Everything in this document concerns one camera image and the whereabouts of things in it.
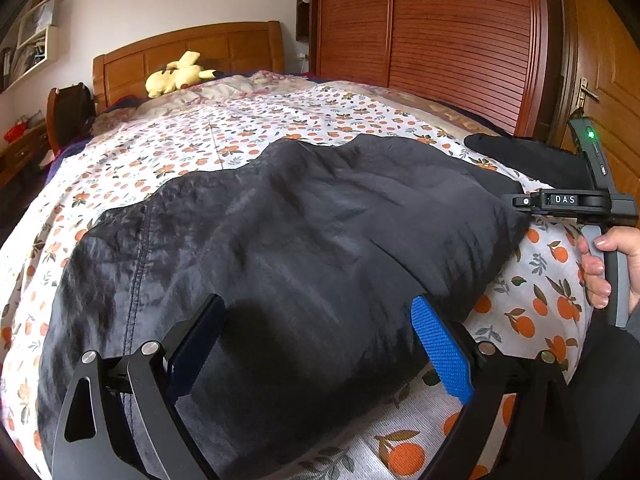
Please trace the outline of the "grey right sleeve forearm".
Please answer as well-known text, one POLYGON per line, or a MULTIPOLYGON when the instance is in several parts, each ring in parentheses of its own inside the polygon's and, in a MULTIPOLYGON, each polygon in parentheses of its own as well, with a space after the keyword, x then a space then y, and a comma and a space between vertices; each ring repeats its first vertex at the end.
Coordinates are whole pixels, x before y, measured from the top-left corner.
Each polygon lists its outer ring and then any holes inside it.
POLYGON ((640 340, 640 302, 630 311, 625 330, 628 334, 640 340))

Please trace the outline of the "person's right hand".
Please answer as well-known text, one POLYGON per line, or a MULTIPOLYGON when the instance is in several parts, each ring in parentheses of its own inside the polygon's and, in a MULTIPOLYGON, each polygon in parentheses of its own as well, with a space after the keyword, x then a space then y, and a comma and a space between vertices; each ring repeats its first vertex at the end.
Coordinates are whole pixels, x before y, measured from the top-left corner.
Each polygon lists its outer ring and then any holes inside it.
POLYGON ((640 234, 637 228, 614 226, 605 234, 597 236, 592 243, 585 237, 579 237, 577 247, 580 252, 580 264, 584 277, 587 298, 597 309, 604 309, 611 299, 612 285, 604 278, 605 263, 591 251, 621 252, 626 256, 629 274, 629 314, 639 303, 640 292, 640 234))

